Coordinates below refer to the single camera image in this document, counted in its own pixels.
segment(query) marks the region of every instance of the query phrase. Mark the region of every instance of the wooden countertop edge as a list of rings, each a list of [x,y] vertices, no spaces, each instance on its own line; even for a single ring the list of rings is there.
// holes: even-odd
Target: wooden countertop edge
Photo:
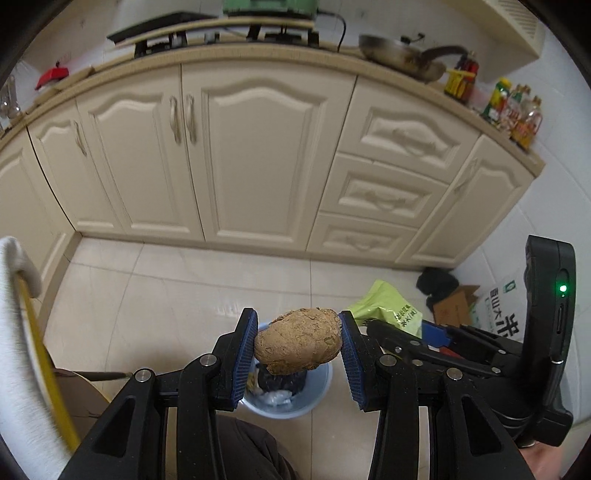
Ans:
[[[222,61],[222,60],[260,60],[260,61],[287,61],[316,67],[324,67],[343,73],[354,74],[366,79],[374,80],[415,95],[427,102],[433,103],[464,120],[481,133],[489,136],[501,147],[515,157],[534,177],[538,177],[544,169],[545,162],[535,153],[526,154],[514,145],[506,136],[486,123],[477,114],[463,105],[446,97],[444,94],[420,83],[401,73],[395,72],[375,63],[339,54],[327,50],[315,50],[312,48],[278,46],[265,43],[236,43],[217,44],[211,46],[197,46],[180,48],[178,50],[157,53],[137,60],[131,60],[126,55],[124,63],[117,63],[111,68],[97,67],[97,73],[81,80],[63,92],[50,98],[48,101],[26,115],[13,129],[0,140],[0,150],[4,145],[30,125],[36,119],[43,116],[56,106],[92,90],[105,83],[113,82],[133,74],[147,72],[149,70],[173,66],[181,63],[195,61]]]

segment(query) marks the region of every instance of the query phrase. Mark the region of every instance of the green logo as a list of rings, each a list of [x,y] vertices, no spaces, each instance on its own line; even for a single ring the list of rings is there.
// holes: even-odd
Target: green logo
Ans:
[[[515,290],[517,288],[517,285],[515,285],[515,280],[510,281],[507,285],[505,285],[503,287],[503,291],[505,293],[510,292],[511,290]]]

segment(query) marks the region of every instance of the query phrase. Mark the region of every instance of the potato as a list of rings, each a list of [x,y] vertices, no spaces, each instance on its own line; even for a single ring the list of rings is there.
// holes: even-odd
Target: potato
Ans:
[[[340,351],[340,318],[329,309],[299,309],[277,317],[255,337],[255,357],[273,375],[314,370]]]

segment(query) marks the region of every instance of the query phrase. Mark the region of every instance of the person's leg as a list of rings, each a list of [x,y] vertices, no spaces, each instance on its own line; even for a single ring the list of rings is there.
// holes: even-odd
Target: person's leg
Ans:
[[[226,415],[217,416],[217,436],[228,480],[297,480],[266,430]]]

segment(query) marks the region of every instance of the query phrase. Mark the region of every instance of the yellow-green packaging bag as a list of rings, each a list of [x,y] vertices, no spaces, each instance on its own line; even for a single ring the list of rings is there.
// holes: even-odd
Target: yellow-green packaging bag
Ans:
[[[348,310],[357,325],[363,325],[369,319],[379,319],[421,338],[423,314],[384,280],[376,280],[368,294],[353,303]]]

